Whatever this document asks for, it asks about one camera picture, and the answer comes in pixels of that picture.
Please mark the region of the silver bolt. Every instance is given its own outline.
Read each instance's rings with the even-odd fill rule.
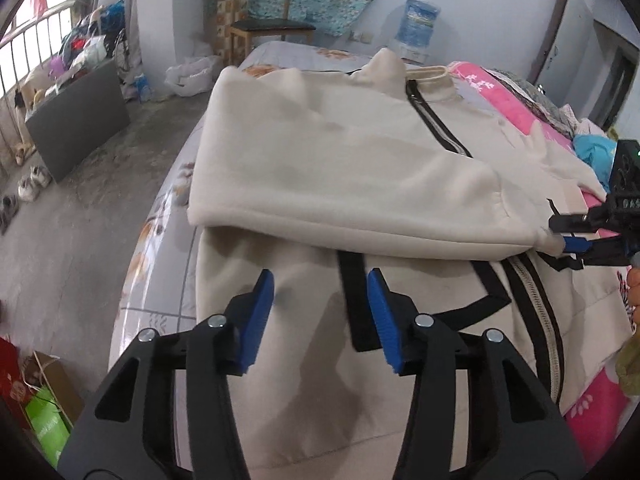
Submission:
[[[147,343],[156,337],[156,331],[153,328],[145,328],[138,334],[138,341]]]
[[[499,343],[504,339],[504,334],[499,330],[492,328],[486,331],[486,338],[492,343]]]
[[[207,319],[207,324],[211,328],[222,328],[226,324],[226,317],[222,316],[222,314],[216,314]]]
[[[430,326],[433,326],[434,320],[433,317],[429,316],[429,314],[418,314],[415,317],[415,323],[417,326],[429,328]]]

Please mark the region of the black chair seat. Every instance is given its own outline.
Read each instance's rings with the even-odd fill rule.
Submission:
[[[316,30],[313,25],[305,22],[296,22],[294,20],[283,20],[282,18],[258,20],[249,18],[232,23],[233,28],[244,30],[246,32],[260,32],[277,28],[278,30]]]

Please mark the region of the beige jacket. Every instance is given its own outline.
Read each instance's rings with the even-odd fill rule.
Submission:
[[[473,158],[443,147],[407,100],[406,79]],[[413,379],[393,375],[381,351],[354,352],[335,250],[365,254],[367,269],[380,267],[391,290],[428,313],[487,294],[469,260],[510,258],[491,268],[513,298],[505,265],[522,267],[513,257],[531,248],[562,251],[546,228],[548,199],[561,212],[583,210],[580,187],[604,198],[588,166],[542,132],[525,137],[470,106],[441,67],[407,73],[383,50],[353,76],[292,69],[255,80],[225,69],[207,109],[189,216],[207,227],[200,320],[223,312],[262,268],[275,276],[257,362],[230,379],[252,478],[392,477]],[[552,396],[561,391],[564,411],[630,327],[614,270],[557,272],[535,251],[528,257],[562,340],[559,349],[545,333]],[[520,308],[512,301],[468,332],[500,328],[536,370]],[[457,466],[466,449],[459,386]]]

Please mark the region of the gray floor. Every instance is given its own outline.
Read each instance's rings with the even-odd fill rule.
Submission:
[[[200,94],[132,106],[131,126],[36,202],[22,204],[0,238],[0,336],[23,354],[61,357],[84,396],[106,373],[142,224],[207,100]],[[34,155],[26,166],[37,162]],[[15,193],[18,177],[4,193]]]

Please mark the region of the door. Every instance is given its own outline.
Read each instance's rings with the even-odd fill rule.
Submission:
[[[567,0],[558,33],[535,83],[542,85],[558,107],[564,105],[592,30],[593,16],[584,0]]]

